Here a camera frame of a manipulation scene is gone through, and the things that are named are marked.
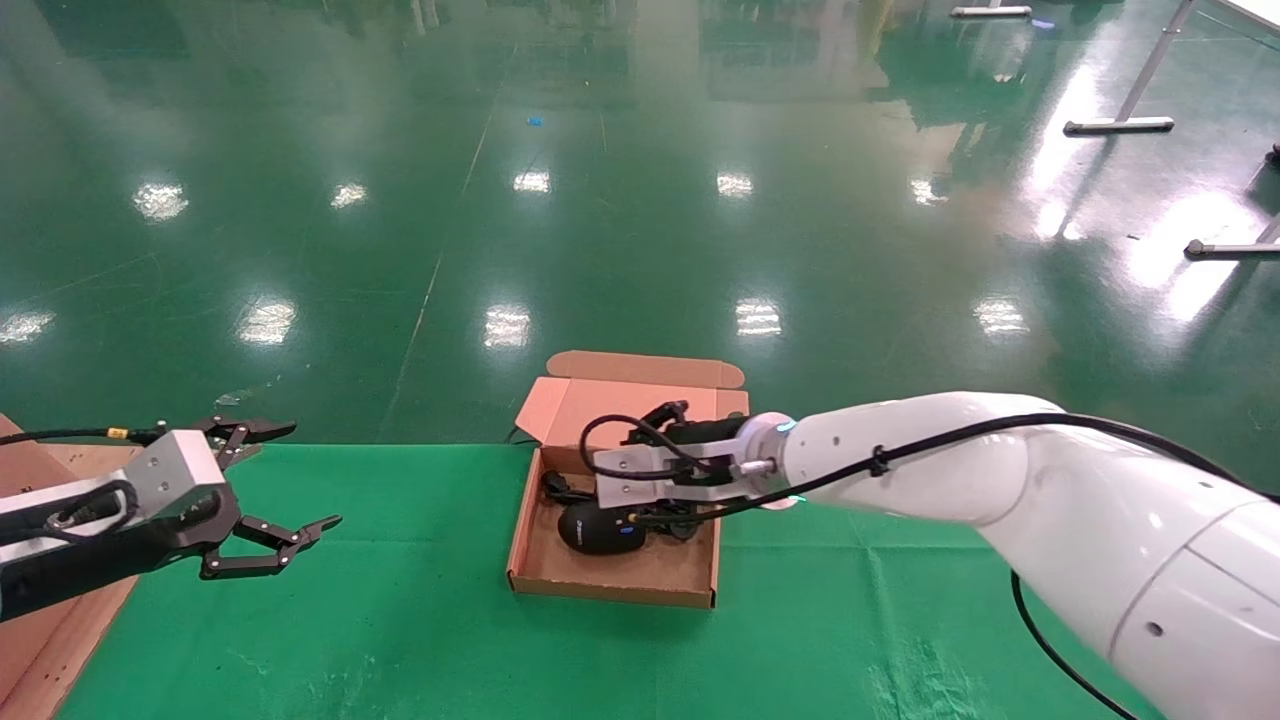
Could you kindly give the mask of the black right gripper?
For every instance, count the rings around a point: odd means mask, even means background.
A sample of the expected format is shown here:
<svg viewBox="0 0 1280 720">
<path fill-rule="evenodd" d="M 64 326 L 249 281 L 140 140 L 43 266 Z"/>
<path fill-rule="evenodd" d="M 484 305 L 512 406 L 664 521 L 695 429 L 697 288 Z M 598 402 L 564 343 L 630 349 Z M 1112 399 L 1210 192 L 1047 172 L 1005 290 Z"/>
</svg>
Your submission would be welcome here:
<svg viewBox="0 0 1280 720">
<path fill-rule="evenodd" d="M 662 404 L 639 420 L 643 425 L 650 427 L 652 432 L 635 427 L 628 432 L 625 443 L 646 446 L 708 445 L 736 438 L 750 419 L 750 416 L 727 416 L 695 421 L 686 418 L 687 410 L 689 402 L 686 400 Z M 698 503 L 646 503 L 635 510 L 635 518 L 649 532 L 668 536 L 678 542 L 689 542 L 701 527 L 701 521 L 689 520 L 689 518 L 699 511 Z"/>
</svg>

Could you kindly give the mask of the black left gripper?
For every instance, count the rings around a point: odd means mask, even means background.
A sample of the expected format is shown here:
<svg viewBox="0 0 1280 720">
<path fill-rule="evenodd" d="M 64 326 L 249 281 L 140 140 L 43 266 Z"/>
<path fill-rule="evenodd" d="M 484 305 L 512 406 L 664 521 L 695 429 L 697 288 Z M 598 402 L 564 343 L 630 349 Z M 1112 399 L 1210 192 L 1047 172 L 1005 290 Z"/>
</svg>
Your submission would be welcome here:
<svg viewBox="0 0 1280 720">
<path fill-rule="evenodd" d="M 211 416 L 197 421 L 195 429 L 210 443 L 218 466 L 229 469 L 260 451 L 261 445 L 296 432 L 297 423 Z M 65 544 L 14 562 L 3 569 L 1 621 L 201 555 L 200 578 L 206 582 L 274 577 L 343 521 L 343 516 L 332 515 L 289 530 L 260 518 L 241 516 L 233 491 L 221 487 L 178 516 L 156 518 L 101 539 Z M 218 546 L 229 536 L 264 547 L 268 553 L 224 557 Z"/>
</svg>

